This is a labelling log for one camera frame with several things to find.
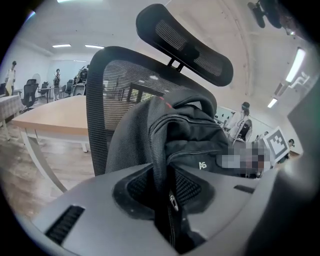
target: black backpack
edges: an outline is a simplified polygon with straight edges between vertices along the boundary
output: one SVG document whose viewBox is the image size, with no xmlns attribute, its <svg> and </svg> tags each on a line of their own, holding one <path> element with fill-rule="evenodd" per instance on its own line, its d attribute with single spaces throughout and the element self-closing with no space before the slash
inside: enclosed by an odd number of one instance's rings
<svg viewBox="0 0 320 256">
<path fill-rule="evenodd" d="M 149 174 L 127 188 L 132 198 L 154 210 L 156 227 L 180 253 L 204 241 L 183 218 L 184 204 L 204 188 L 185 177 L 178 166 L 224 171 L 216 164 L 216 155 L 228 150 L 228 141 L 214 121 L 215 113 L 212 103 L 193 90 L 153 96 L 123 116 L 110 143 L 107 172 L 153 164 Z M 206 193 L 209 200 L 211 192 Z"/>
<path fill-rule="evenodd" d="M 60 78 L 59 78 L 59 77 L 56 77 L 56 78 L 54 79 L 54 86 L 55 86 L 55 87 L 58 87 L 58 86 L 59 86 L 59 83 L 60 83 Z"/>
</svg>

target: white ceiling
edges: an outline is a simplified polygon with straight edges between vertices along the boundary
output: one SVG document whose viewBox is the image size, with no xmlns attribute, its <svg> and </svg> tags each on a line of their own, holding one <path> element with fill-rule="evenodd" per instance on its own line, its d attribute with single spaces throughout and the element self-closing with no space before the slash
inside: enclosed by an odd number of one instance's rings
<svg viewBox="0 0 320 256">
<path fill-rule="evenodd" d="M 84 45 L 122 46 L 166 63 L 164 54 L 139 40 L 137 14 L 153 3 L 166 5 L 172 15 L 195 37 L 227 56 L 234 68 L 234 78 L 225 88 L 215 87 L 187 69 L 182 73 L 210 89 L 218 104 L 231 99 L 229 108 L 242 101 L 265 109 L 293 63 L 297 47 L 307 51 L 301 71 L 319 73 L 318 56 L 301 38 L 288 36 L 265 19 L 261 29 L 247 7 L 249 0 L 74 0 L 58 3 L 47 0 L 22 28 L 18 37 L 53 54 L 54 59 L 70 54 L 92 56 L 97 50 Z M 52 45 L 71 44 L 70 48 Z M 299 87 L 288 89 L 278 103 L 266 111 L 286 116 L 301 98 Z"/>
</svg>

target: as logo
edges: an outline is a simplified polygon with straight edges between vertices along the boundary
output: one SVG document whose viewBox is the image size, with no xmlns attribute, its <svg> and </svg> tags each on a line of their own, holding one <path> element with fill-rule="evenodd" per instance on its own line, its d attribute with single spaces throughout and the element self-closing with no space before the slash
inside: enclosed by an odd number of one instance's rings
<svg viewBox="0 0 320 256">
<path fill-rule="evenodd" d="M 199 169 L 207 168 L 206 162 L 199 162 Z"/>
</svg>

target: wooden table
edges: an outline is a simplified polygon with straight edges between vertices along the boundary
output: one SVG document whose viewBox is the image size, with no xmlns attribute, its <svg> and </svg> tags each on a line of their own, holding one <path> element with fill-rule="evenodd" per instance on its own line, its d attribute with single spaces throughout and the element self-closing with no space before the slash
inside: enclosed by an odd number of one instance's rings
<svg viewBox="0 0 320 256">
<path fill-rule="evenodd" d="M 20 128 L 23 142 L 41 174 L 65 192 L 44 155 L 37 139 L 81 143 L 84 152 L 89 143 L 86 96 L 67 97 L 27 111 L 12 120 Z"/>
</svg>

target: backpack strap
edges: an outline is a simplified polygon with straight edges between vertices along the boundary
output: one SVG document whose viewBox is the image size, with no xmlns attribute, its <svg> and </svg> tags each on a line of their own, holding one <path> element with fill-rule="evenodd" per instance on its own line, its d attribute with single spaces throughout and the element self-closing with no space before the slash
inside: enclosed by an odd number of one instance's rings
<svg viewBox="0 0 320 256">
<path fill-rule="evenodd" d="M 200 102 L 202 111 L 205 112 L 211 118 L 215 118 L 216 110 L 214 109 L 214 106 L 212 105 L 211 101 L 194 90 L 174 90 L 170 93 L 163 95 L 163 98 L 174 109 L 182 107 L 188 103 Z"/>
</svg>

